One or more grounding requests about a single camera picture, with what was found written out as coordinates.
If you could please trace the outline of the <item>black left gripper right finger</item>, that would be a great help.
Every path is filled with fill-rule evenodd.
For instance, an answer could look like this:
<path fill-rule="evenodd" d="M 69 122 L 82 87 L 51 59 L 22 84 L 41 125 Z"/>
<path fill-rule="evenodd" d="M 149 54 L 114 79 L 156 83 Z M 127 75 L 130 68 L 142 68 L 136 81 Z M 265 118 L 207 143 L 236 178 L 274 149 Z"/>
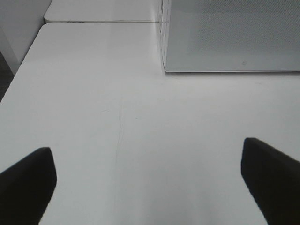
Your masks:
<path fill-rule="evenodd" d="M 267 224 L 300 223 L 299 161 L 257 138 L 246 138 L 241 175 Z"/>

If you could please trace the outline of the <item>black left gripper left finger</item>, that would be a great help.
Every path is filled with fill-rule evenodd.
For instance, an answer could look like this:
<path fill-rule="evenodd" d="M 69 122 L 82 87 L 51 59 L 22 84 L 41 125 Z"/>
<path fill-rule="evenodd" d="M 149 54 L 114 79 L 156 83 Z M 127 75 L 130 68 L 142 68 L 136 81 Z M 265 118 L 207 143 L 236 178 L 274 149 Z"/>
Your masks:
<path fill-rule="evenodd" d="M 0 173 L 0 223 L 39 224 L 57 184 L 52 151 L 39 148 Z"/>

